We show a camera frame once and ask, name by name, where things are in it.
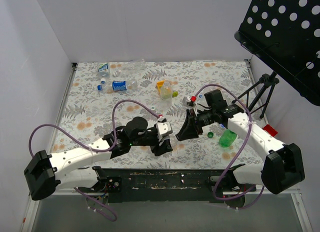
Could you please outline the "clear bottle black cap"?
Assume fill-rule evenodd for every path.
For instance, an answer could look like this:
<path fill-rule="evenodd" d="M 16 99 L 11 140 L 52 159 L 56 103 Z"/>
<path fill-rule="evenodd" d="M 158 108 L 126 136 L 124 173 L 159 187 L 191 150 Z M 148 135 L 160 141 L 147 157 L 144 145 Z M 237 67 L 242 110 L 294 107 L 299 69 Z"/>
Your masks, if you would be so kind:
<path fill-rule="evenodd" d="M 174 137 L 170 137 L 168 139 L 168 142 L 169 142 L 169 152 L 172 152 L 176 147 L 177 147 L 177 144 L 178 144 L 178 139 L 174 136 Z"/>

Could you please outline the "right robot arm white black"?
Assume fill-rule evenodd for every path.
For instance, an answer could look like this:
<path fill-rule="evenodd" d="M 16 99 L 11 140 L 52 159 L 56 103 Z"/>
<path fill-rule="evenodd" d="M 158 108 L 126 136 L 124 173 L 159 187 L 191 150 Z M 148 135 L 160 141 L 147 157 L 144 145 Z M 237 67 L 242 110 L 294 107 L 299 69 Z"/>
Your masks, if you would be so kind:
<path fill-rule="evenodd" d="M 200 113 L 187 109 L 177 140 L 196 139 L 203 133 L 203 127 L 218 123 L 246 141 L 263 161 L 262 165 L 228 169 L 232 174 L 226 178 L 230 190 L 251 184 L 264 186 L 277 195 L 305 179 L 301 149 L 296 144 L 285 144 L 251 122 L 242 108 L 227 104 L 220 90 L 207 92 L 204 97 L 209 108 Z"/>

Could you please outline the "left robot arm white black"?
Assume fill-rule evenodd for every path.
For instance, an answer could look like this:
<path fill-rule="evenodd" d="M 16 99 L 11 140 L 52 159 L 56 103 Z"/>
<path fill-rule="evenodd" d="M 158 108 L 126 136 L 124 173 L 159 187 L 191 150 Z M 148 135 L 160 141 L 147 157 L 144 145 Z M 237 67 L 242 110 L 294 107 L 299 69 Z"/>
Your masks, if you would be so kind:
<path fill-rule="evenodd" d="M 125 126 L 104 135 L 85 147 L 48 154 L 41 150 L 32 156 L 24 169 L 24 176 L 32 200 L 43 200 L 56 190 L 73 187 L 92 188 L 101 192 L 106 179 L 91 170 L 85 170 L 96 162 L 110 160 L 128 153 L 133 146 L 148 146 L 155 156 L 172 151 L 171 124 L 163 117 L 149 127 L 143 117 L 134 117 Z"/>

